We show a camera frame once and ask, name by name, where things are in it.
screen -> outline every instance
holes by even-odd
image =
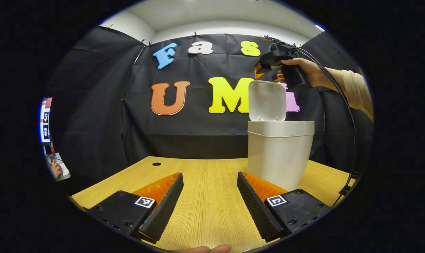
[[[44,145],[50,145],[50,136],[49,136],[49,116],[50,116],[50,104],[52,103],[52,98],[45,98],[41,103],[41,110],[39,113],[39,132],[41,136],[41,143]]]

white wall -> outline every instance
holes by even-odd
[[[155,36],[155,30],[128,11],[121,11],[111,16],[99,26],[109,27],[110,25],[113,25],[111,29],[123,32],[137,40],[145,39],[146,45]]]
[[[164,40],[194,35],[194,32],[196,32],[197,35],[214,33],[242,34],[258,37],[269,35],[270,37],[277,38],[289,44],[295,43],[297,46],[300,46],[300,44],[304,44],[309,40],[297,33],[265,24],[247,21],[217,20],[196,22],[166,29],[161,32],[157,32],[150,41],[154,44]]]

white trash can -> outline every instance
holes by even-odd
[[[285,88],[254,80],[248,86],[247,172],[287,191],[297,189],[314,136],[314,121],[285,121]]]

black cable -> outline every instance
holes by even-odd
[[[352,178],[352,174],[354,172],[354,166],[355,166],[356,155],[357,155],[357,130],[356,130],[356,125],[354,123],[352,111],[350,110],[350,106],[348,104],[348,101],[347,101],[346,97],[344,96],[344,93],[342,92],[341,87],[337,84],[336,80],[332,77],[332,75],[328,72],[328,70],[322,64],[320,64],[320,62],[314,56],[312,56],[306,50],[304,50],[302,48],[295,48],[295,49],[297,51],[299,51],[300,53],[302,53],[304,56],[307,56],[309,59],[311,59],[311,61],[313,61],[315,64],[317,64],[317,66],[319,66],[319,68],[325,73],[325,75],[331,80],[331,82],[333,83],[333,85],[335,86],[335,88],[339,91],[339,93],[342,96],[342,99],[344,99],[344,102],[345,102],[345,104],[347,106],[347,109],[348,109],[348,112],[350,114],[350,118],[351,118],[352,124],[353,124],[353,144],[354,144],[354,152],[353,152],[353,157],[352,157],[352,163],[351,163],[351,166],[350,166],[350,173],[349,173],[348,178],[347,178],[347,181],[345,183],[345,186],[348,186],[348,184],[349,184],[349,182],[350,182],[350,180]],[[341,197],[342,197],[342,194],[339,194],[339,197],[336,200],[336,202],[334,202],[333,206],[338,202],[338,200]]]

orange letter u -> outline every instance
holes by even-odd
[[[152,111],[158,115],[172,115],[179,112],[184,106],[187,86],[189,86],[188,81],[175,82],[174,87],[177,88],[175,102],[173,105],[167,106],[164,104],[164,94],[169,88],[169,83],[162,82],[152,85],[153,94],[150,103]]]

